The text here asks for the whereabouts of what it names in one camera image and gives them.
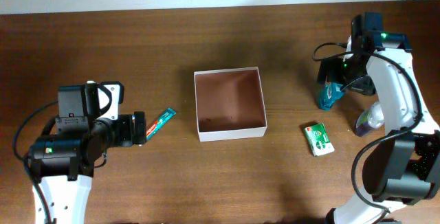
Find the teal mouthwash bottle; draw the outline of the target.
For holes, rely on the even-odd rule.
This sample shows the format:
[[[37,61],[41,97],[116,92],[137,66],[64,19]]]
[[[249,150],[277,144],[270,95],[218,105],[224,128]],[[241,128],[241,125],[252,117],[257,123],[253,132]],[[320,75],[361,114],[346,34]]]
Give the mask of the teal mouthwash bottle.
[[[319,108],[324,111],[330,110],[336,101],[344,96],[345,92],[342,87],[343,85],[335,82],[326,85],[319,95]]]

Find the green white soap box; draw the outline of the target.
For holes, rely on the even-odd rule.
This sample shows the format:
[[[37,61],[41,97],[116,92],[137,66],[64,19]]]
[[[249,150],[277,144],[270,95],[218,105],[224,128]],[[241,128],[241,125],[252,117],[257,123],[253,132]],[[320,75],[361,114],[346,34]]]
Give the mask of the green white soap box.
[[[323,123],[307,126],[304,132],[313,156],[319,157],[335,151]]]

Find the clear purple liquid bottle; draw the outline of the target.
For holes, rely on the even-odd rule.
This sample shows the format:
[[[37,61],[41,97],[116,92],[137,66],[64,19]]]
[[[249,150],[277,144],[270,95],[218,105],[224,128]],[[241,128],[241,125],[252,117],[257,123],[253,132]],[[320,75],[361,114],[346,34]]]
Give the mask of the clear purple liquid bottle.
[[[363,137],[380,128],[384,124],[384,114],[380,102],[377,101],[371,107],[362,112],[355,123],[354,133],[358,137]]]

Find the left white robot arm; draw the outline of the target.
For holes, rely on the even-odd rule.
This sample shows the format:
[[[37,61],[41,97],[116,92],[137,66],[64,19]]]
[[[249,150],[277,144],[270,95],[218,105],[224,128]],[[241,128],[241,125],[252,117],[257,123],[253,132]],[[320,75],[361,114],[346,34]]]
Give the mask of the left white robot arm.
[[[146,143],[141,111],[111,120],[86,116],[55,117],[30,147],[25,167],[32,179],[36,223],[84,223],[96,161],[110,148]]]

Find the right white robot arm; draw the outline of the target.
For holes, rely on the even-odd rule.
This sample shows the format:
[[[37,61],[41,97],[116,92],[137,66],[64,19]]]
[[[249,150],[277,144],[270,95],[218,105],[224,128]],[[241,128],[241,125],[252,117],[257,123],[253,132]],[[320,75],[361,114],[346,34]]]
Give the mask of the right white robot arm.
[[[320,82],[367,95],[373,89],[385,135],[353,160],[355,191],[326,215],[326,223],[380,223],[387,215],[439,191],[439,125],[422,98],[406,35],[381,31],[352,34],[345,51],[319,58]]]

